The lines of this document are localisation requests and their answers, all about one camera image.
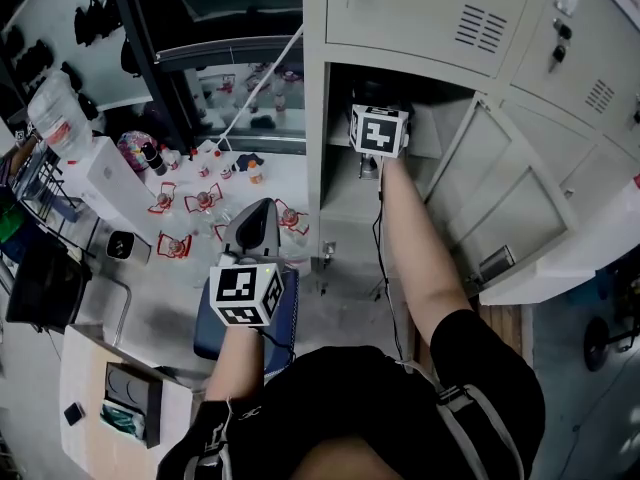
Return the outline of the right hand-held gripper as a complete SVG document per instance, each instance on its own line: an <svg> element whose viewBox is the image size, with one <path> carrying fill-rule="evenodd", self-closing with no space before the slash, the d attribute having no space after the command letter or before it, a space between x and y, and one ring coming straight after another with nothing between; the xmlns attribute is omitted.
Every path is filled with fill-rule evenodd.
<svg viewBox="0 0 640 480"><path fill-rule="evenodd" d="M410 113L393 108L354 104L349 121L349 142L360 155L359 178L378 179L377 158L397 158L408 147Z"/></svg>

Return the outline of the white metal locker cabinet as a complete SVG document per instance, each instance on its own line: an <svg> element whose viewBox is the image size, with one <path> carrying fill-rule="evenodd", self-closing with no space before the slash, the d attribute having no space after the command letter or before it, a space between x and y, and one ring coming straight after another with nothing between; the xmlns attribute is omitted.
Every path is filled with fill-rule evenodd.
<svg viewBox="0 0 640 480"><path fill-rule="evenodd" d="M548 72L557 36L573 31ZM539 303L640 244L640 0L303 0L314 252L377 273L345 89L415 108L413 176L483 304Z"/></svg>

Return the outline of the person's left forearm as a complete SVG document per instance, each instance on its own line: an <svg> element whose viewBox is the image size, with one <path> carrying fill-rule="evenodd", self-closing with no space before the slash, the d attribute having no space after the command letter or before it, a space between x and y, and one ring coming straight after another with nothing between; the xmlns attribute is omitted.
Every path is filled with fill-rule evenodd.
<svg viewBox="0 0 640 480"><path fill-rule="evenodd" d="M205 400L250 398L263 385L263 337L249 327L228 327L205 391Z"/></svg>

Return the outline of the person's right forearm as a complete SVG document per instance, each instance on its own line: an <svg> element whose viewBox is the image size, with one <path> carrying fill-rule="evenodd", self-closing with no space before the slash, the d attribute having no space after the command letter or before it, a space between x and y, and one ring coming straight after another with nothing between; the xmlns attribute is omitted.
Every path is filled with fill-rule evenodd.
<svg viewBox="0 0 640 480"><path fill-rule="evenodd" d="M389 243L411 318L426 344L439 324L471 308L455 264L399 159L383 168L383 206Z"/></svg>

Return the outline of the black thermos bottle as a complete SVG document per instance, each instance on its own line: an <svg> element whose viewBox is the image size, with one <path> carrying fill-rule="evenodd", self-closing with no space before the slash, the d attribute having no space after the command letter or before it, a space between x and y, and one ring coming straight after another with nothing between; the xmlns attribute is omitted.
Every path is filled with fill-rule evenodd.
<svg viewBox="0 0 640 480"><path fill-rule="evenodd" d="M142 153L146 159L148 166L158 176L164 176L167 172L167 166L164 163L161 154L151 142L145 142L141 147Z"/></svg>

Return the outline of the small grey bin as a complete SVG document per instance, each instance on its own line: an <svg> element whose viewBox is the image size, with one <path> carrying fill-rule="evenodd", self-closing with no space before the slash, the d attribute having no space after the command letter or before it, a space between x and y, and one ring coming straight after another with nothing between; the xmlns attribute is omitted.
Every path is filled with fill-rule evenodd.
<svg viewBox="0 0 640 480"><path fill-rule="evenodd" d="M106 254L116 261L146 265L151 247L135 233L114 230L107 241Z"/></svg>

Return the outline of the white cardboard box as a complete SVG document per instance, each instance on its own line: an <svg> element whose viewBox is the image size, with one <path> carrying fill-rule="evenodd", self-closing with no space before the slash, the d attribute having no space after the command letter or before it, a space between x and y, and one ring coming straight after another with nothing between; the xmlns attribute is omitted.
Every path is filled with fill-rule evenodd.
<svg viewBox="0 0 640 480"><path fill-rule="evenodd" d="M82 195L105 219L142 220L155 201L109 137L96 138L91 154L77 167L82 170Z"/></svg>

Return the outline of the colourful helmet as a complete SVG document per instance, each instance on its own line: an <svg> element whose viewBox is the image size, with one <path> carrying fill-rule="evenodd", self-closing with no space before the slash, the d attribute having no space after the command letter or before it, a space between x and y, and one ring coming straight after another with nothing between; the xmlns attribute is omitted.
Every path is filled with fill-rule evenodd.
<svg viewBox="0 0 640 480"><path fill-rule="evenodd" d="M153 137L141 131L125 132L117 141L118 150L135 172L143 172L148 168L146 157L142 151L142 146L147 142L154 147L157 146L157 141Z"/></svg>

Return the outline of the person's black shirt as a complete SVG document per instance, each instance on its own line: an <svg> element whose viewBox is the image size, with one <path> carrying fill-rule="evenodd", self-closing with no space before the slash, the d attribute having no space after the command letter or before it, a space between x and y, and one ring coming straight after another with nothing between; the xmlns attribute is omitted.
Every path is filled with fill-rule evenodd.
<svg viewBox="0 0 640 480"><path fill-rule="evenodd" d="M157 480L290 480L339 438L362 440L403 480L476 480L446 409L489 480L527 480L545 429L533 370L469 310L447 316L430 348L437 384L371 346L323 347L252 398L206 401Z"/></svg>

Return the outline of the black open box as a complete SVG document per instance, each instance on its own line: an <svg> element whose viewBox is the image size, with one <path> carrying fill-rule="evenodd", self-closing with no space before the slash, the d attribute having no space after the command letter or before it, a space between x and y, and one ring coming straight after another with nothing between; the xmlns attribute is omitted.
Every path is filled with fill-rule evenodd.
<svg viewBox="0 0 640 480"><path fill-rule="evenodd" d="M145 418L145 439L136 442L147 449L160 444L160 423L163 382L124 363L108 362L104 377L103 400L141 413Z"/></svg>

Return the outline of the black chair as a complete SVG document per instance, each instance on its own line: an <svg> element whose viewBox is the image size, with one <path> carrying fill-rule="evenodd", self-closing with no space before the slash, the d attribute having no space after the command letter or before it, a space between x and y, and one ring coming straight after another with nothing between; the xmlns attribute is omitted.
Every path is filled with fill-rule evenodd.
<svg viewBox="0 0 640 480"><path fill-rule="evenodd" d="M6 320L63 334L75 322L92 272L58 246L30 248L20 263Z"/></svg>

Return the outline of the green plastic packet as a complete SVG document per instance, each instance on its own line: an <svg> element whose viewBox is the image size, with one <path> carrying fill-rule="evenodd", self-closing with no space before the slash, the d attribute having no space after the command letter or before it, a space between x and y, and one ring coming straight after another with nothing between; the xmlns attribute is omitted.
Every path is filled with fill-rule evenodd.
<svg viewBox="0 0 640 480"><path fill-rule="evenodd" d="M114 430L138 441L145 439L145 418L132 409L104 399L100 409L100 420Z"/></svg>

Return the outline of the large clear water bottle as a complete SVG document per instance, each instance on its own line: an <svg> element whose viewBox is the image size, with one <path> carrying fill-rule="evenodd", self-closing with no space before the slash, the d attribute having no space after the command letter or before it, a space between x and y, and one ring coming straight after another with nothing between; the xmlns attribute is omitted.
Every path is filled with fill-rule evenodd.
<svg viewBox="0 0 640 480"><path fill-rule="evenodd" d="M93 145L89 121L82 111L69 76L53 71L39 86L27 113L40 137L62 160L82 160Z"/></svg>

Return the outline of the group of black bags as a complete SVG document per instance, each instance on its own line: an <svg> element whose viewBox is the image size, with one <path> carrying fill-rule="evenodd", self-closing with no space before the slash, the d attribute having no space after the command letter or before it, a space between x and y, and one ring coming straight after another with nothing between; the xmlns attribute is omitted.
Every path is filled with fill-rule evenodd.
<svg viewBox="0 0 640 480"><path fill-rule="evenodd" d="M86 9L78 7L75 11L74 30L76 42L79 44L89 46L95 39L99 37L106 38L119 27L123 27L123 25L118 15L115 0L105 0L104 2L90 0L89 6ZM53 71L60 70L66 72L71 79L73 90L80 93L83 98L87 99L88 102L97 108L82 92L82 81L67 63L62 63L58 69L53 68L53 54L42 41L38 40L34 46L26 47L23 35L16 26L11 28L4 40L8 53L12 58L15 73L18 75L20 83L23 84L28 91L33 91L36 86L43 82L44 78ZM122 69L135 77L141 77L133 74L129 69L124 67L122 50Z"/></svg>

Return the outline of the black window frame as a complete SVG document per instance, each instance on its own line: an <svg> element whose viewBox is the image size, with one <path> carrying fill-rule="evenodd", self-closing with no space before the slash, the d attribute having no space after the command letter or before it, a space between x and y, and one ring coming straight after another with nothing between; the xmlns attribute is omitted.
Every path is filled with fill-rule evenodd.
<svg viewBox="0 0 640 480"><path fill-rule="evenodd" d="M187 153L226 127L235 145L301 152L302 0L116 0L133 58Z"/></svg>

